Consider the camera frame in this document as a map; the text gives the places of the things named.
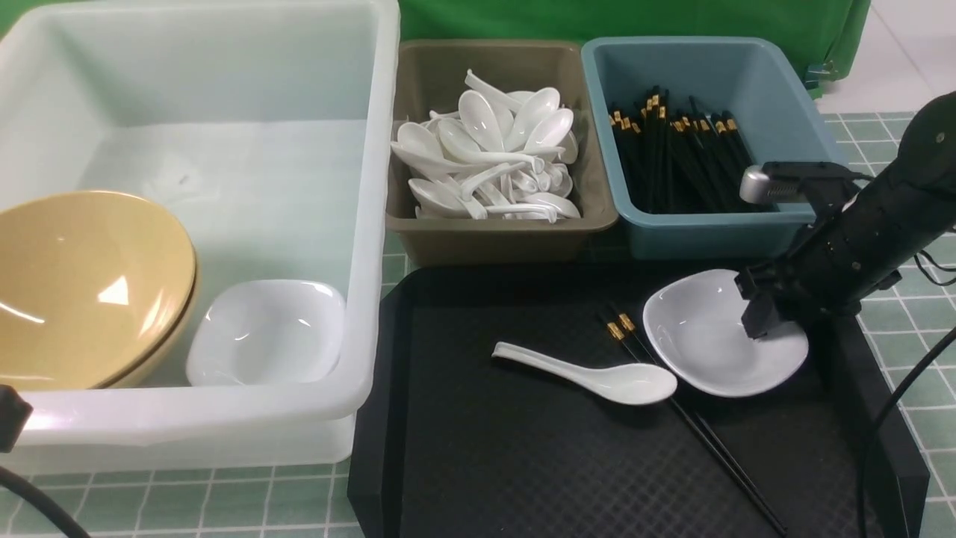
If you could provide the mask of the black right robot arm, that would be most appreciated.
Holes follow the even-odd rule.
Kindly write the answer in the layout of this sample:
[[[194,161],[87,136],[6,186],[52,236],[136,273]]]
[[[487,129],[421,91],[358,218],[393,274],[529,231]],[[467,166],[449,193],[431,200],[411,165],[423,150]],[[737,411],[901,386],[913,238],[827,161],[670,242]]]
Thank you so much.
[[[865,187],[833,162],[766,162],[743,173],[739,194],[760,205],[799,195],[816,219],[776,258],[735,279],[752,339],[795,321],[860,313],[864,297],[901,279],[898,269],[955,221],[955,96],[915,113],[897,157]]]

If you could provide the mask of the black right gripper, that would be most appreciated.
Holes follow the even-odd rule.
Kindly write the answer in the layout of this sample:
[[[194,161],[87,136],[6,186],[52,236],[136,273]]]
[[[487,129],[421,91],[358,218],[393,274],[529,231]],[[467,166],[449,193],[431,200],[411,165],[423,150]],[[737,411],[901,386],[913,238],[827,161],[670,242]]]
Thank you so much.
[[[747,302],[742,324],[751,339],[789,321],[812,326],[826,317],[856,313],[863,296],[860,273],[822,259],[771,260],[744,269],[735,282]]]

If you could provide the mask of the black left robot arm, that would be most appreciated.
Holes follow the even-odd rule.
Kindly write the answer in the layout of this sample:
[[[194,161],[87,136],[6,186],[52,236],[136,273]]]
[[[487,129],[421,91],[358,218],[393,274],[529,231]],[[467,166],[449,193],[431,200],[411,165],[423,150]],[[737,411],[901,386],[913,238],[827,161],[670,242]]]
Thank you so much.
[[[13,387],[1,385],[0,389],[0,451],[9,454],[34,411]]]

